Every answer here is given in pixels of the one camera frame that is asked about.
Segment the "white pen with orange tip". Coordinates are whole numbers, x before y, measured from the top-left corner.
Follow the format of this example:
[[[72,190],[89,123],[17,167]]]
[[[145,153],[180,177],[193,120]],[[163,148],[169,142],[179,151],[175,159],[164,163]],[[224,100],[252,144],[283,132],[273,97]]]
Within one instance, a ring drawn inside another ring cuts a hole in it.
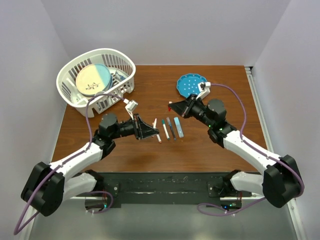
[[[156,134],[156,138],[157,138],[157,141],[161,144],[162,143],[162,140],[161,140],[161,137],[159,134]]]

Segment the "light blue pen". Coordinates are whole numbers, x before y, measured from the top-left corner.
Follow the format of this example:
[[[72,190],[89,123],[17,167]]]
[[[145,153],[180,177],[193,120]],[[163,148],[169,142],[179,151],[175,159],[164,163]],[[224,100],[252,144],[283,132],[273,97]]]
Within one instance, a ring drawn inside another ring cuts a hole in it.
[[[177,133],[178,133],[179,138],[183,138],[184,132],[183,132],[179,118],[175,117],[173,120],[174,120],[174,124],[176,126],[176,129],[177,129]]]

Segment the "blue patterned pen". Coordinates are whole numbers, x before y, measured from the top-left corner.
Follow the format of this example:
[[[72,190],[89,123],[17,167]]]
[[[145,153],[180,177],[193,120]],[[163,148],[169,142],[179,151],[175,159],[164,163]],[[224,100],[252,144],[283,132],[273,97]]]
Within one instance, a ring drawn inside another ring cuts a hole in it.
[[[175,135],[175,132],[174,132],[174,129],[173,129],[171,120],[170,120],[169,117],[167,117],[166,120],[167,120],[167,123],[168,123],[168,125],[169,125],[169,128],[170,128],[171,134],[172,134],[172,136],[173,136],[173,139],[174,139],[174,141],[176,141],[177,138],[176,138],[176,135]]]

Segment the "white pen with teal tip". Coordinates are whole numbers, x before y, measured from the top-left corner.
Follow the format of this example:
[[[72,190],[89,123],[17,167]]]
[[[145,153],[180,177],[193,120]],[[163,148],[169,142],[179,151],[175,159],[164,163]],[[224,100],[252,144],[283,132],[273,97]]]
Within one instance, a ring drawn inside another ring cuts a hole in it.
[[[169,141],[169,140],[170,140],[170,135],[169,135],[169,133],[168,133],[165,120],[162,119],[161,122],[162,122],[163,130],[164,130],[164,133],[165,133],[165,137],[166,137],[166,139]]]

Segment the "white pen with pink tip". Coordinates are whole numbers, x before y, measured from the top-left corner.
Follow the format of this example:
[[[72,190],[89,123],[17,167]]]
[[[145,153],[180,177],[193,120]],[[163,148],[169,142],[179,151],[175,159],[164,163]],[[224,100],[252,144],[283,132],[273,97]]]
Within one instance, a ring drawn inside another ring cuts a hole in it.
[[[157,118],[155,118],[155,119],[154,119],[154,122],[153,122],[153,128],[154,128],[154,129],[156,129],[156,128],[157,128]]]

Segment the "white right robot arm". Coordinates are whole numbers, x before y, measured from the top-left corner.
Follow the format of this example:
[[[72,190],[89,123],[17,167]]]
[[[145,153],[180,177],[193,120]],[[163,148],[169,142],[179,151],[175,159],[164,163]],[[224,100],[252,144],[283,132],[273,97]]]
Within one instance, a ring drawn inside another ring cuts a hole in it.
[[[240,156],[258,171],[258,174],[231,172],[222,185],[227,196],[251,192],[281,208],[303,193],[304,183],[295,159],[290,155],[279,156],[243,136],[226,120],[227,111],[221,100],[211,99],[204,104],[192,94],[183,101],[169,103],[168,107],[184,119],[194,117],[206,125],[213,143]]]

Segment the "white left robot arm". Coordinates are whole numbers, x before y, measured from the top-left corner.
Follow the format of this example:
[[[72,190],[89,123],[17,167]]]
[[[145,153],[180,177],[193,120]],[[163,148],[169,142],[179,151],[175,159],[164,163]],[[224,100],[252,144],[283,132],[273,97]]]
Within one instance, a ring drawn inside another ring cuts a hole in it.
[[[157,135],[159,130],[144,122],[135,113],[119,122],[113,113],[102,117],[91,140],[71,155],[50,164],[36,164],[21,192],[21,199],[43,216],[53,214],[61,203],[82,193],[99,196],[104,184],[95,173],[81,170],[108,156],[115,148],[115,139],[134,136],[137,140]]]

